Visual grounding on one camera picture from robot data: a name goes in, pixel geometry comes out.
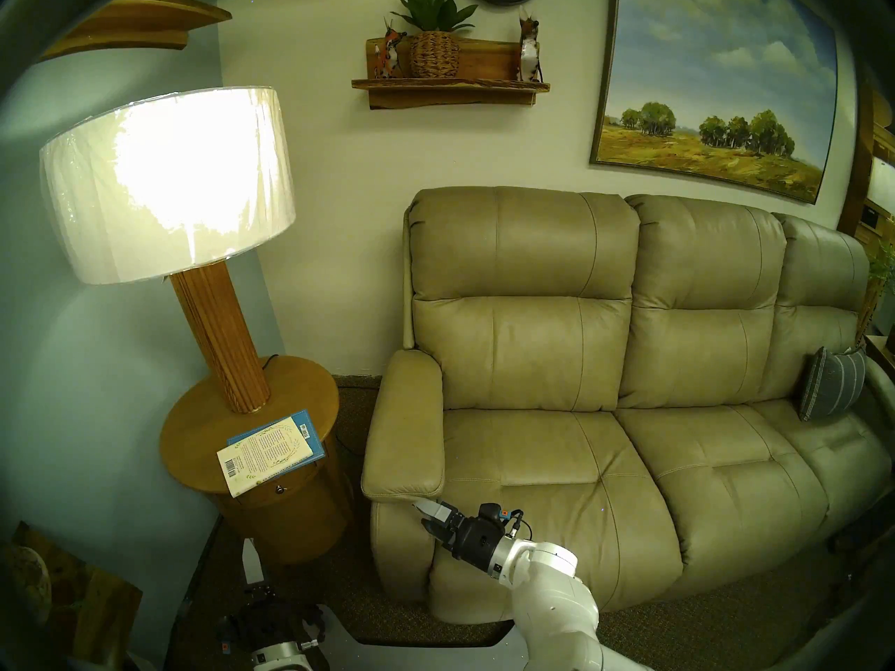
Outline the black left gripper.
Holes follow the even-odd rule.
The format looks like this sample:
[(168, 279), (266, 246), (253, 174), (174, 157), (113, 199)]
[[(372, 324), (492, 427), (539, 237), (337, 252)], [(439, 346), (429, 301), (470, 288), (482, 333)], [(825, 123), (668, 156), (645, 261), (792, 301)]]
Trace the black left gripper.
[[(265, 572), (253, 539), (243, 540), (243, 572), (247, 585), (261, 585)], [(246, 587), (243, 604), (224, 617), (224, 650), (260, 650), (295, 642), (323, 642), (320, 607), (280, 596), (272, 587)]]

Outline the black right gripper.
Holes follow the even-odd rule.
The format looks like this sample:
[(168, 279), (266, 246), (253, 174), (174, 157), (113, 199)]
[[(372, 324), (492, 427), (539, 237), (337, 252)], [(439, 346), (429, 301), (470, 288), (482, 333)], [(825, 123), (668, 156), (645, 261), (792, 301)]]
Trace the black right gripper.
[(415, 500), (413, 505), (425, 515), (421, 525), (426, 532), (444, 543), (454, 559), (491, 573), (497, 546), (505, 537), (504, 510), (480, 510), (477, 516), (467, 517), (435, 500)]

